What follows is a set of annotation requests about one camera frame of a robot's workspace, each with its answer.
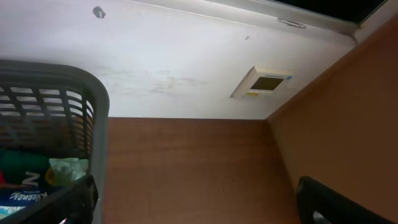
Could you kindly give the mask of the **teal snack packet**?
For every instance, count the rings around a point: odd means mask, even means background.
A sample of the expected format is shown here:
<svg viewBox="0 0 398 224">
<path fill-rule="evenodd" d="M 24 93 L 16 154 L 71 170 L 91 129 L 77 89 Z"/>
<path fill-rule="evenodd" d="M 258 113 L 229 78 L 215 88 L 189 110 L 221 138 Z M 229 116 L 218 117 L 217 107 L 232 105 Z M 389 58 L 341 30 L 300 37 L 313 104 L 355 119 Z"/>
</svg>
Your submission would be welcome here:
<svg viewBox="0 0 398 224">
<path fill-rule="evenodd" d="M 51 186 L 65 186 L 85 176 L 89 168 L 88 159 L 49 159 L 50 167 L 45 179 Z"/>
</svg>

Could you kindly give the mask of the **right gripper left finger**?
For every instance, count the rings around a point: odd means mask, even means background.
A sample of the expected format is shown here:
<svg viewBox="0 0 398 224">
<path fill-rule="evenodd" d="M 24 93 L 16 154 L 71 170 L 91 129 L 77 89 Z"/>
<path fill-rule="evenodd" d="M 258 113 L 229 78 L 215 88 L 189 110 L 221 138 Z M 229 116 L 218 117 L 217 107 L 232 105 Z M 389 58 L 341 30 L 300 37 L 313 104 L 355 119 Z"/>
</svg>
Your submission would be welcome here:
<svg viewBox="0 0 398 224">
<path fill-rule="evenodd" d="M 94 220 L 98 191 L 92 175 L 56 190 L 1 220 L 3 224 L 82 223 Z"/>
</svg>

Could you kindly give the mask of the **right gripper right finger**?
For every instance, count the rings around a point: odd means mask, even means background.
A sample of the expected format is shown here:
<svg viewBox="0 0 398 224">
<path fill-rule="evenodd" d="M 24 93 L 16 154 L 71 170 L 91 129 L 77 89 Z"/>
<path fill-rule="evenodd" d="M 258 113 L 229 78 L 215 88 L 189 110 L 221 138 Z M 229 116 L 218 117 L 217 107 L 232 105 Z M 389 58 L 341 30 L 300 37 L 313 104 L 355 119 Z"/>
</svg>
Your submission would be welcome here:
<svg viewBox="0 0 398 224">
<path fill-rule="evenodd" d="M 391 222 L 309 176 L 300 178 L 296 198 L 304 224 Z"/>
</svg>

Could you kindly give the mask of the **multicolour tissue packet bundle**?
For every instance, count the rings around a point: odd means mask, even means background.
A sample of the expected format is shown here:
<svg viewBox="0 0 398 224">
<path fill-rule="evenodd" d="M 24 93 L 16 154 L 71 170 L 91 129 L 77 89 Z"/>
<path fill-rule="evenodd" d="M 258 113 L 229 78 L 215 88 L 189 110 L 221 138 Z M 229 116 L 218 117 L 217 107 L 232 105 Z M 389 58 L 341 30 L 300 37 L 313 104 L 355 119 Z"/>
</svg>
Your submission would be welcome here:
<svg viewBox="0 0 398 224">
<path fill-rule="evenodd" d="M 39 202 L 47 196 L 48 193 L 44 189 L 1 189 L 1 219 Z"/>
</svg>

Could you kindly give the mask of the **green Nescafe coffee bag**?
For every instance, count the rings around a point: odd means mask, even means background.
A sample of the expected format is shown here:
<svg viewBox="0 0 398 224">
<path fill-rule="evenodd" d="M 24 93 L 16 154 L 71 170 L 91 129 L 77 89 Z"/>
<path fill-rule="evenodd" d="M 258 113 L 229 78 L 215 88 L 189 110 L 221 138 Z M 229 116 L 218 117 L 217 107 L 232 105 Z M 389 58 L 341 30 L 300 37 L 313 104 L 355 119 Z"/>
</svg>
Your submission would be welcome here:
<svg viewBox="0 0 398 224">
<path fill-rule="evenodd" d="M 45 175 L 49 169 L 46 156 L 1 149 L 1 184 L 44 188 L 48 186 Z"/>
</svg>

